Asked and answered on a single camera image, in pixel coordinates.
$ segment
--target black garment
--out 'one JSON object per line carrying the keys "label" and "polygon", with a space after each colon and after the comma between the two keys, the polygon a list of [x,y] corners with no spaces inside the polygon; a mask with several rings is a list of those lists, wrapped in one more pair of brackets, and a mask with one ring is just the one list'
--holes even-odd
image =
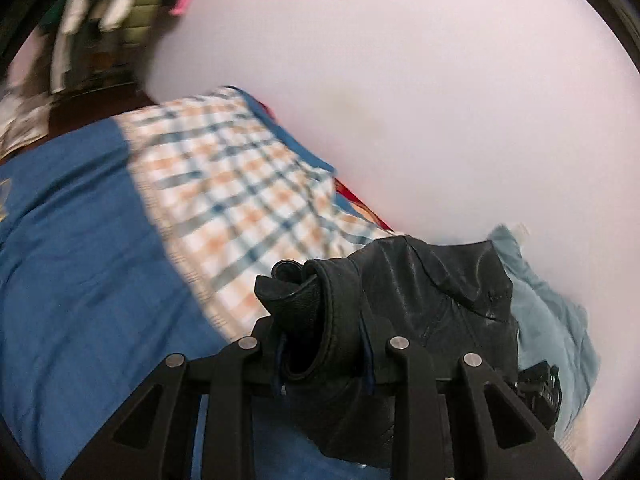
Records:
{"label": "black garment", "polygon": [[512,284],[489,241],[432,246],[409,236],[383,238],[347,258],[304,266],[285,260],[271,274],[256,278],[255,293],[286,334],[287,402],[327,456],[391,463],[393,399],[365,395],[365,304],[437,356],[445,372],[476,352],[517,380]]}

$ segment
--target plaid towel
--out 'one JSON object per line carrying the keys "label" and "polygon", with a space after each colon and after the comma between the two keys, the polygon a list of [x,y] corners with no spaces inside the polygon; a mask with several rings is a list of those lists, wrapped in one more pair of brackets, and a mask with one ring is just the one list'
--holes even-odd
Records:
{"label": "plaid towel", "polygon": [[207,318],[229,340],[267,315],[254,295],[258,274],[285,258],[344,257],[390,235],[338,208],[333,175],[285,146],[236,89],[116,120],[150,220]]}

